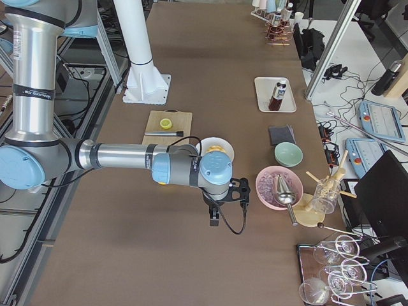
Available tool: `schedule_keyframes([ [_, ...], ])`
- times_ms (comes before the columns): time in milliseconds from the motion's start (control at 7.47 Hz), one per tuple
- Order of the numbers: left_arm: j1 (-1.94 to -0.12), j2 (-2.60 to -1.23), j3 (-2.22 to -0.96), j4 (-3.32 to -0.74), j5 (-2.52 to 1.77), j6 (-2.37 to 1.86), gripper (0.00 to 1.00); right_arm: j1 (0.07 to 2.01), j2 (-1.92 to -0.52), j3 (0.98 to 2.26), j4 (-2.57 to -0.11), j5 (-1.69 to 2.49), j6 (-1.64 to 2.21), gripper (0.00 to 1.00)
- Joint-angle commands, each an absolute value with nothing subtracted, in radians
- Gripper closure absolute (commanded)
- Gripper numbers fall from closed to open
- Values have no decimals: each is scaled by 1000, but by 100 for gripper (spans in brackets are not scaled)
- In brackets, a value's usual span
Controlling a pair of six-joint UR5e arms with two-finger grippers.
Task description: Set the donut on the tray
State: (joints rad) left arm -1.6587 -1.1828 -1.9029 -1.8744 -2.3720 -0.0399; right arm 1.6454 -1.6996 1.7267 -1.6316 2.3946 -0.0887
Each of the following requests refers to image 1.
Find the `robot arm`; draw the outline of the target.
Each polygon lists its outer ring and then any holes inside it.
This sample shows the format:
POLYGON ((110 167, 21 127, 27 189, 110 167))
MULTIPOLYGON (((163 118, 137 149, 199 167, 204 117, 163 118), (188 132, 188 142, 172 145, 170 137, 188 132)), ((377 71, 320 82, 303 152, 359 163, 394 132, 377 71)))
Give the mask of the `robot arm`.
POLYGON ((29 189, 67 172, 143 168, 162 184, 197 187, 215 222, 231 201, 232 162, 223 152, 192 145, 105 144, 53 132, 57 39, 95 37, 95 1, 6 1, 13 26, 13 125, 1 147, 1 181, 29 189))

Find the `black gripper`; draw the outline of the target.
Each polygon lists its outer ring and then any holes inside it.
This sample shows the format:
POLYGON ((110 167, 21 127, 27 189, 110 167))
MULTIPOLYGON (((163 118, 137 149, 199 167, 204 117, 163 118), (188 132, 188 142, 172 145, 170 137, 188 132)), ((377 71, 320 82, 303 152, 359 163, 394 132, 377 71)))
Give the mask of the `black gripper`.
POLYGON ((211 226, 218 226, 219 225, 219 214, 220 214, 220 207, 223 205, 222 201, 216 201, 211 198, 207 194, 203 194, 203 200, 209 207, 209 214, 210 214, 210 221, 209 224, 211 226))

